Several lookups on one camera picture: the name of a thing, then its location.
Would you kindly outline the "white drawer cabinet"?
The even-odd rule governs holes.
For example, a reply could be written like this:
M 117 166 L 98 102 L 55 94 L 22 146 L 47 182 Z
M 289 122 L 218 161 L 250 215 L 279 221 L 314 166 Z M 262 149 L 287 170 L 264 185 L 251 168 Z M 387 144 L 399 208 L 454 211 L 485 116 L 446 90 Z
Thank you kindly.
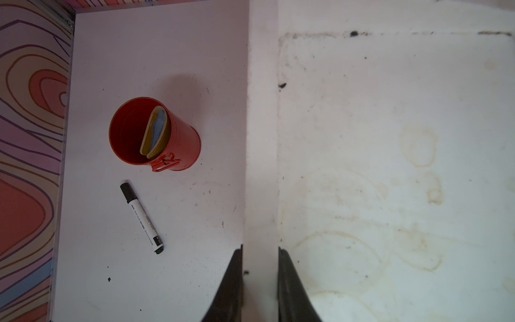
M 244 320 L 514 320 L 514 2 L 251 1 Z

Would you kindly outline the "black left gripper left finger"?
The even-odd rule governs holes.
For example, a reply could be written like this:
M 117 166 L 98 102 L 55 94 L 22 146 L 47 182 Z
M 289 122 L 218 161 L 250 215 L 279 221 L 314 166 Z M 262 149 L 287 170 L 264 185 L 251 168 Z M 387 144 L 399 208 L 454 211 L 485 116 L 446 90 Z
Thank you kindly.
M 202 322 L 240 322 L 244 298 L 243 246 L 233 253 Z

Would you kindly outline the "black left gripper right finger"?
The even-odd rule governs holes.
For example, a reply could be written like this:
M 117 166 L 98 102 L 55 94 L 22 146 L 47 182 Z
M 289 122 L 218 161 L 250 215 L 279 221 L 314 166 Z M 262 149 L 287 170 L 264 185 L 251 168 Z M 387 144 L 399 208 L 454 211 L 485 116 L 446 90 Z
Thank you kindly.
M 289 253 L 278 249 L 278 320 L 322 322 L 309 300 Z

